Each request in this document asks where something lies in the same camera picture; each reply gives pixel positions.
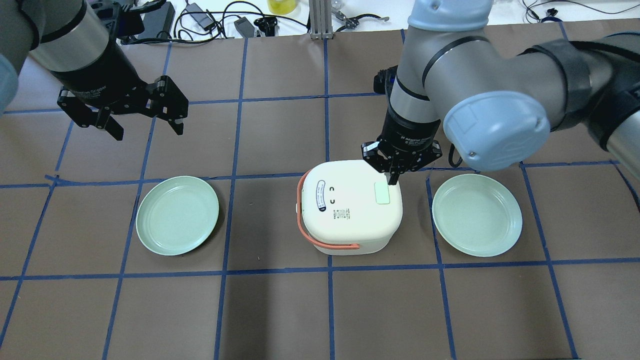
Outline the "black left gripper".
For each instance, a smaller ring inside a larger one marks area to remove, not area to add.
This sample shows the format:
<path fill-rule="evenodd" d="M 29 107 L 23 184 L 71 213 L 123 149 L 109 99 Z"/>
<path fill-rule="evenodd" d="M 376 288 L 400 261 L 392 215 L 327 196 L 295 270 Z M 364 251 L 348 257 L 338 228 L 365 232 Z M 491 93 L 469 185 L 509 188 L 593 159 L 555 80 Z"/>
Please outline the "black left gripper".
<path fill-rule="evenodd" d="M 168 75 L 146 84 L 119 45 L 108 45 L 98 59 L 83 68 L 51 73 L 66 88 L 58 93 L 58 106 L 80 128 L 93 126 L 122 141 L 123 127 L 110 110 L 102 107 L 123 101 L 131 92 L 145 88 L 147 116 L 167 122 L 178 136 L 184 133 L 189 111 L 185 94 Z"/>

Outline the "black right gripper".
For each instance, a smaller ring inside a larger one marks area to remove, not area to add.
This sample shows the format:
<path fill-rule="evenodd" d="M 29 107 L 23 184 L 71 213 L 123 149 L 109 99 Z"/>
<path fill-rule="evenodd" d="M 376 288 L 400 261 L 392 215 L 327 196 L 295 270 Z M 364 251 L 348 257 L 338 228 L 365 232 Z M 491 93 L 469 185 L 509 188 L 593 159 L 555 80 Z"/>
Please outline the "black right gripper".
<path fill-rule="evenodd" d="M 407 120 L 389 107 L 381 134 L 375 141 L 361 144 L 362 159 L 378 173 L 384 173 L 389 186 L 396 186 L 400 175 L 416 172 L 442 156 L 435 141 L 440 125 L 440 120 Z"/>

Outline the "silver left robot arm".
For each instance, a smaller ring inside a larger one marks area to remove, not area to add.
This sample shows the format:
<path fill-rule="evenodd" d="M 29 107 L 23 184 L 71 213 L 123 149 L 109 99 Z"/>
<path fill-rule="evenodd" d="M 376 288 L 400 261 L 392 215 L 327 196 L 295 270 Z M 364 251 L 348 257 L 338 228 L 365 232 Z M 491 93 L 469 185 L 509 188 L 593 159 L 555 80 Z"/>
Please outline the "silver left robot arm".
<path fill-rule="evenodd" d="M 117 0 L 3 0 L 1 9 L 1 109 L 18 93 L 28 57 L 62 87 L 57 105 L 80 128 L 94 127 L 121 141 L 114 116 L 141 114 L 184 132 L 189 101 L 174 80 L 162 75 L 144 82 L 117 43 L 141 34 L 141 15 L 162 0 L 142 6 Z"/>

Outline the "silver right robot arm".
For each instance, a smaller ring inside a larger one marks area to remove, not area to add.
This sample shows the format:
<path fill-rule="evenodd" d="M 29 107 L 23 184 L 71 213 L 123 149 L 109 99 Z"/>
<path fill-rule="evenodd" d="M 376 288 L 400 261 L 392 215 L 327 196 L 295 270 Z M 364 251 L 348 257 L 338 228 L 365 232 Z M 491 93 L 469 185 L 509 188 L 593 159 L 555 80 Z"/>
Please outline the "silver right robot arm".
<path fill-rule="evenodd" d="M 381 134 L 362 158 L 395 185 L 441 157 L 439 127 L 463 162 L 503 170 L 551 132 L 584 124 L 598 146 L 639 175 L 639 33 L 554 39 L 502 57 L 484 33 L 490 0 L 416 0 L 398 66 L 380 71 Z"/>

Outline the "green plate near robot base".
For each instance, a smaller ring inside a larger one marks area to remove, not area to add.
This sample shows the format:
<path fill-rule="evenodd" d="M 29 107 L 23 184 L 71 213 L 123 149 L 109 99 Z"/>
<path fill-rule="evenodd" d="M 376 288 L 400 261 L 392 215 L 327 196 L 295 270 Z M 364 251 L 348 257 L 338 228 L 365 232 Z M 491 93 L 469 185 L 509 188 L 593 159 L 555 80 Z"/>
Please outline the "green plate near robot base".
<path fill-rule="evenodd" d="M 471 173 L 452 177 L 437 189 L 432 218 L 446 243 L 480 258 L 509 251 L 523 227 L 522 210 L 512 192 L 493 178 Z"/>

